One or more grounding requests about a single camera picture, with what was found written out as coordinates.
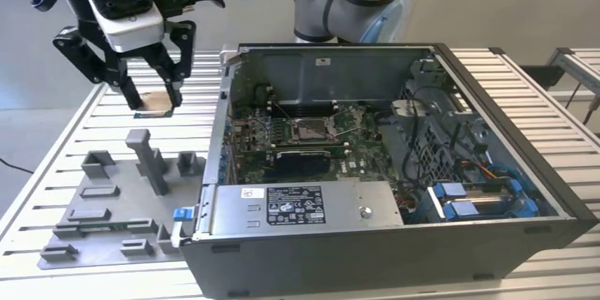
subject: yellow wire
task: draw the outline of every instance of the yellow wire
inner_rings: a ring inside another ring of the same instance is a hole
[[[498,178],[498,176],[494,175],[492,172],[490,170],[487,170],[483,165],[478,164],[478,167],[488,174],[490,177]]]

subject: workbench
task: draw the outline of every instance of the workbench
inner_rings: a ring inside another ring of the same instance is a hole
[[[454,49],[548,163],[600,217],[600,140],[498,49]],[[96,86],[0,221],[3,299],[204,299],[184,261],[40,270],[40,250],[52,236],[83,178],[90,150],[135,159],[124,139],[147,128],[164,157],[180,151],[207,156],[220,87],[220,52],[196,53],[183,106],[172,118],[134,119],[124,98]],[[142,61],[130,62],[139,91],[163,82]],[[538,253],[503,280],[428,285],[274,299],[575,299],[600,296],[600,226],[566,249]]]

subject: gray robot arm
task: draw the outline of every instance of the gray robot arm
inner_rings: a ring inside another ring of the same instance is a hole
[[[376,42],[400,13],[395,0],[295,0],[296,42]]]

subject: motherboard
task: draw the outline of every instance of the motherboard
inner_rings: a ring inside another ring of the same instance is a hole
[[[231,140],[239,183],[399,181],[378,126],[382,111],[364,103],[270,101],[239,115]]]

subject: gray floor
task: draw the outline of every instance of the gray floor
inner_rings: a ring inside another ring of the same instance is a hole
[[[11,164],[35,171],[76,110],[0,110],[0,157]],[[0,164],[0,216],[30,176]]]

